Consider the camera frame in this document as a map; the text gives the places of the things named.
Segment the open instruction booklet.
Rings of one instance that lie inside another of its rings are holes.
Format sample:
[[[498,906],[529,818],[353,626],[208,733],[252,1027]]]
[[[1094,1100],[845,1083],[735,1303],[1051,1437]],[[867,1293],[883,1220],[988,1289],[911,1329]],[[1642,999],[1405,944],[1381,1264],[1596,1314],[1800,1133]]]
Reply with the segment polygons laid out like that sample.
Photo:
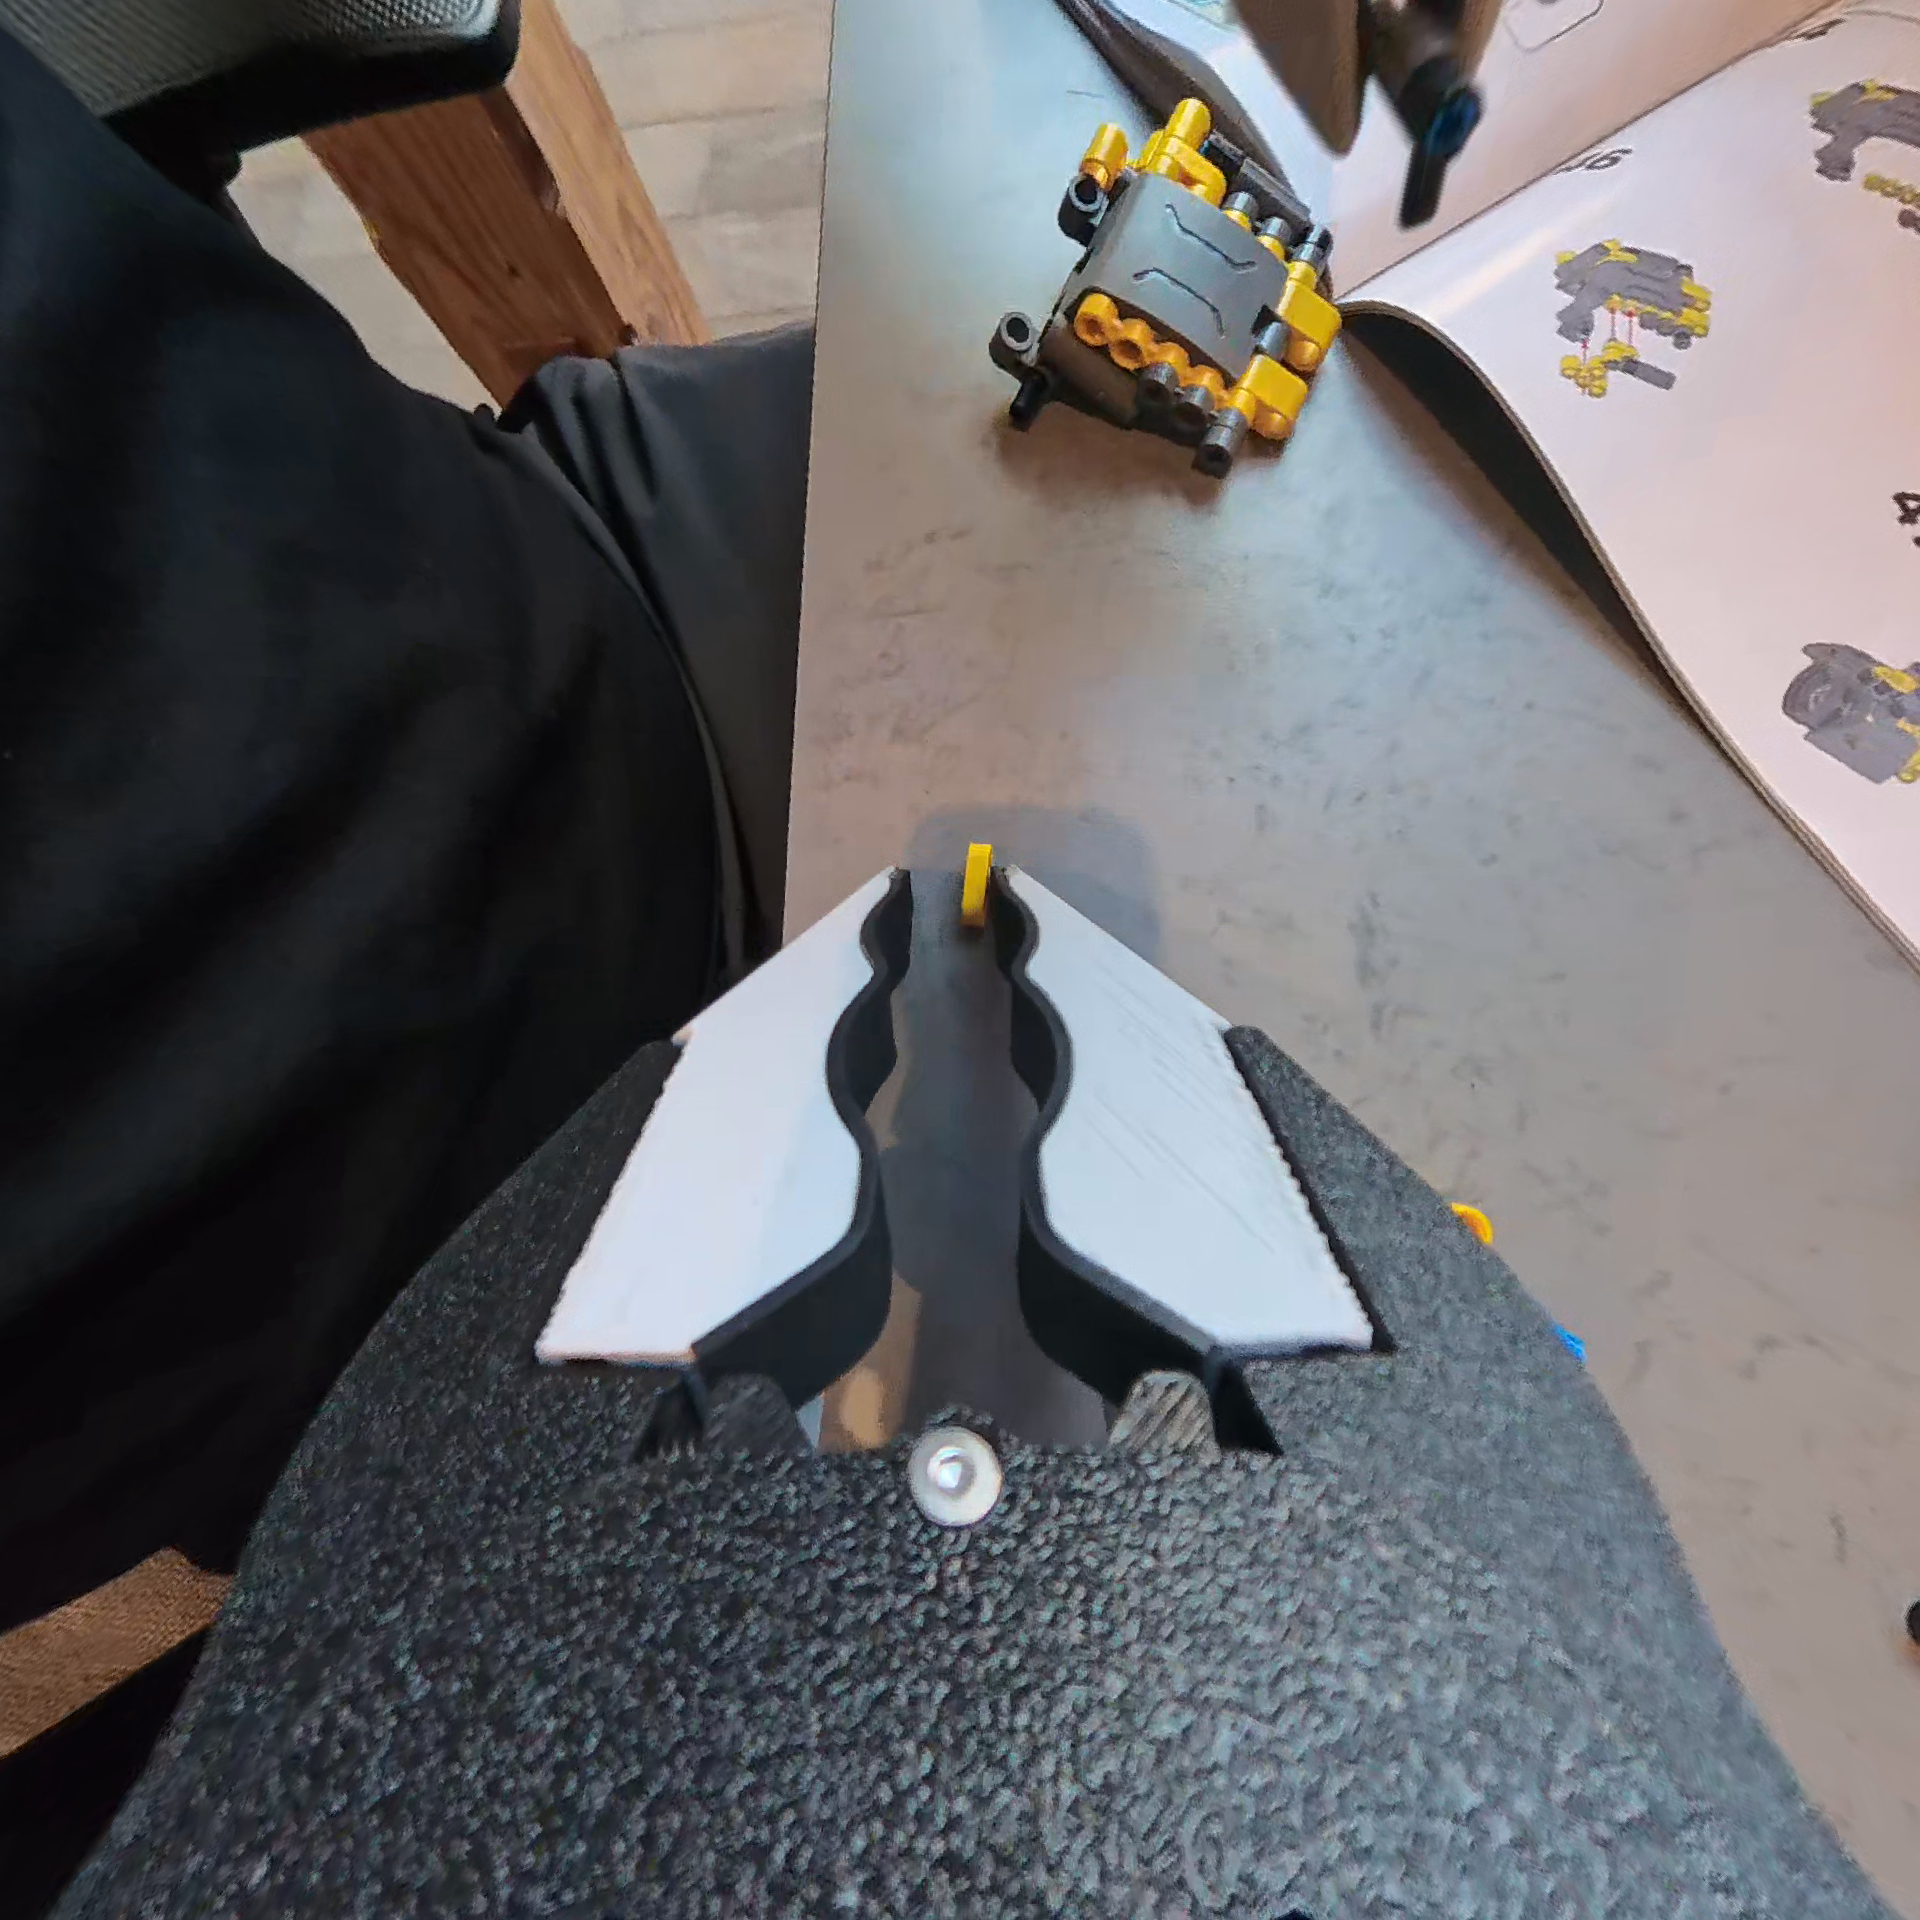
[[[1240,4],[1077,4],[1331,216],[1361,318],[1489,388],[1742,772],[1917,958],[1917,4],[1492,4],[1433,219]]]

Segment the grey desk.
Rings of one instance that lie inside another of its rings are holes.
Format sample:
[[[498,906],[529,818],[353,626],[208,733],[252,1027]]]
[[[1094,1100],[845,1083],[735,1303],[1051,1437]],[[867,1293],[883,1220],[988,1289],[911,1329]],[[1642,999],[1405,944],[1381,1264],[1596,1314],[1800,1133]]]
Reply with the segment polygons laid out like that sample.
[[[787,917],[920,924],[899,1285],[828,1437],[1077,1442],[1027,1339],[972,842],[1269,1032],[1587,1345],[1744,1691],[1917,1917],[1917,972],[1711,742],[1521,460],[1343,349],[1280,459],[1004,420],[1131,112],[1052,4],[836,4]]]

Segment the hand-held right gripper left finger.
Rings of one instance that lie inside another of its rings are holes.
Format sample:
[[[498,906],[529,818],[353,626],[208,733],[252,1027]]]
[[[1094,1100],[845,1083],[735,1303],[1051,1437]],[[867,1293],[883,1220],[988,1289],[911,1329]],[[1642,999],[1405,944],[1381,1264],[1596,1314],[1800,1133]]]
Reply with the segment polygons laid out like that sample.
[[[540,1364],[758,1377],[798,1413],[856,1369],[892,1303],[868,1112],[912,930],[911,874],[888,868],[682,1027]]]

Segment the wooden table leg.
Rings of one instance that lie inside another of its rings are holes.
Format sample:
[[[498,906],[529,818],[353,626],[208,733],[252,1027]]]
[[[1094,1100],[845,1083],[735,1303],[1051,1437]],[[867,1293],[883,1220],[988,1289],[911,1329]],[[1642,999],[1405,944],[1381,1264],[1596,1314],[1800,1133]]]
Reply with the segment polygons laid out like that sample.
[[[254,151],[233,198],[383,368],[463,408],[561,355],[713,336],[562,4],[522,4],[504,85]]]

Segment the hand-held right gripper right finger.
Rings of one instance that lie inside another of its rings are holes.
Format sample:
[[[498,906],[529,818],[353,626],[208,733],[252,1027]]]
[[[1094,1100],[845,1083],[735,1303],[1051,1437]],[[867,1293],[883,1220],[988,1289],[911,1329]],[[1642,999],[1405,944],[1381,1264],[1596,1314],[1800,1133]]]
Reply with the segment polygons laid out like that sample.
[[[1231,1042],[1233,1027],[1023,868],[988,887],[1021,1151],[1019,1297],[1042,1355],[1121,1408],[1197,1381],[1258,1425],[1246,1369],[1367,1357],[1378,1320]]]

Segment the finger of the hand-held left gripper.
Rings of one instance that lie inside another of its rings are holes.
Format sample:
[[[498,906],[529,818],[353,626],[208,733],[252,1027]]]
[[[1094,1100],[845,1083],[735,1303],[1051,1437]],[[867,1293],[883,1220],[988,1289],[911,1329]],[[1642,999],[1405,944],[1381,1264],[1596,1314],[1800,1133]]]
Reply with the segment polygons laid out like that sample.
[[[1367,2],[1239,2],[1236,13],[1319,142],[1350,152],[1368,81]]]
[[[1476,81],[1504,2],[1372,2],[1372,77],[1408,85],[1434,61]]]

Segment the person's dark clothing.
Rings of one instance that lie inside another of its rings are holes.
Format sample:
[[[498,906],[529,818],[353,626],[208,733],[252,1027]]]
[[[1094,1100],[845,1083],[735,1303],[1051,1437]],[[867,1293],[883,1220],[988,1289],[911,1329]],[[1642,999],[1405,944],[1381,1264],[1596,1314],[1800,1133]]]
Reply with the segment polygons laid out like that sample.
[[[4,33],[4,1630],[780,944],[816,322],[397,378]]]

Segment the yellow grey brick assembly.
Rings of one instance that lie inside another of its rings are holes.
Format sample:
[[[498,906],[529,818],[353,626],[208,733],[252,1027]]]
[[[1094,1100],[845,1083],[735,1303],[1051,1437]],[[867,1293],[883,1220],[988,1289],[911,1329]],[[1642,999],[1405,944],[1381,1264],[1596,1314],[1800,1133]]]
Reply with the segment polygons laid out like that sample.
[[[1332,231],[1202,99],[1136,146],[1101,124],[1058,229],[1077,265],[1057,301],[1006,311],[988,345],[1013,430],[1068,408],[1184,449],[1213,481],[1292,439],[1343,331]]]

